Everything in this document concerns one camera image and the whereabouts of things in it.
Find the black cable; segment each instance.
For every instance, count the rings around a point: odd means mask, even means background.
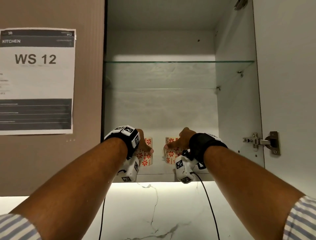
[[[208,199],[208,201],[209,201],[209,204],[210,204],[210,207],[211,207],[211,210],[212,210],[212,214],[213,214],[213,217],[214,217],[215,226],[216,226],[216,231],[217,231],[217,237],[218,237],[218,240],[220,240],[220,239],[219,239],[219,232],[218,232],[218,228],[217,228],[217,223],[216,223],[216,218],[215,218],[215,215],[214,215],[214,212],[213,212],[213,208],[212,208],[212,205],[211,205],[211,201],[210,201],[210,199],[209,199],[209,195],[207,194],[206,188],[205,188],[205,186],[204,186],[204,183],[203,183],[202,179],[200,178],[200,176],[197,175],[195,172],[191,172],[190,174],[195,174],[195,175],[198,177],[198,179],[201,181],[201,183],[202,183],[202,185],[203,185],[203,187],[204,187],[204,190],[205,190],[205,193],[206,193],[206,196],[207,196],[207,199]]]
[[[103,200],[102,217],[101,217],[101,228],[100,228],[100,236],[99,236],[99,240],[101,239],[101,233],[102,233],[103,213],[104,213],[104,204],[105,204],[105,199]]]

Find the striped sleeve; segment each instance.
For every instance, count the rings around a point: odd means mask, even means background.
[[[33,224],[16,214],[0,216],[0,240],[41,240]]]
[[[283,240],[316,240],[316,199],[302,197],[285,223]]]

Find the metal hinge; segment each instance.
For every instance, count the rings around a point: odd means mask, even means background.
[[[239,11],[241,9],[244,9],[248,4],[248,0],[238,0],[235,5],[235,10]]]
[[[251,137],[243,137],[243,142],[251,143],[255,151],[258,151],[261,145],[270,149],[273,155],[281,155],[279,132],[270,132],[270,136],[265,139],[259,138],[258,133],[253,133]]]

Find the forearm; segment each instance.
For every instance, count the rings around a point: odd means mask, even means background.
[[[12,213],[29,219],[44,240],[81,239],[126,156],[121,139],[108,139],[59,171]]]
[[[287,216],[304,194],[224,147],[209,147],[204,162],[250,234],[256,240],[281,240]]]

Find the cabinet door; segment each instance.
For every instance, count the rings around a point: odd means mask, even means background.
[[[253,0],[263,136],[279,131],[281,156],[265,167],[316,197],[316,1]]]
[[[28,196],[100,143],[105,2],[0,2],[0,28],[74,28],[77,33],[73,134],[0,136],[0,196]]]

